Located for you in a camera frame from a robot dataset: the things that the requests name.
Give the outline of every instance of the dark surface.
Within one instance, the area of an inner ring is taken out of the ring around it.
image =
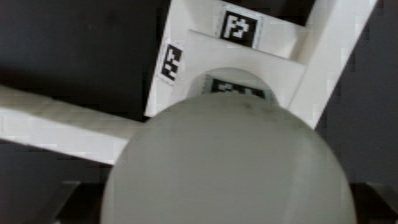
[[[111,166],[0,141],[0,223],[34,218],[63,181],[104,183]]]
[[[143,120],[168,0],[6,0],[0,83]]]
[[[226,2],[303,26],[308,23],[315,0],[226,0]]]
[[[377,6],[319,132],[354,182],[398,190],[398,1]]]

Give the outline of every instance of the gray rounded object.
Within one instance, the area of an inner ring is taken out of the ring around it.
[[[120,157],[102,223],[356,223],[335,154],[283,108],[214,94],[164,111]]]

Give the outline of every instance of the white panel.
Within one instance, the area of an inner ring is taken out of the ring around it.
[[[290,111],[317,126],[377,0],[319,0],[299,61],[308,70]]]
[[[280,104],[287,107],[306,66],[194,31],[189,32],[187,37],[184,66],[175,84],[171,105],[187,99],[194,80],[205,73],[217,68],[232,67],[249,71],[260,77],[271,86]]]
[[[0,138],[114,164],[143,123],[0,86]]]
[[[189,30],[217,37],[226,7],[262,20],[258,50],[296,59],[306,39],[304,27],[219,0],[173,0],[146,108],[150,117],[168,108],[173,92],[173,83],[159,77],[168,44],[185,48]]]

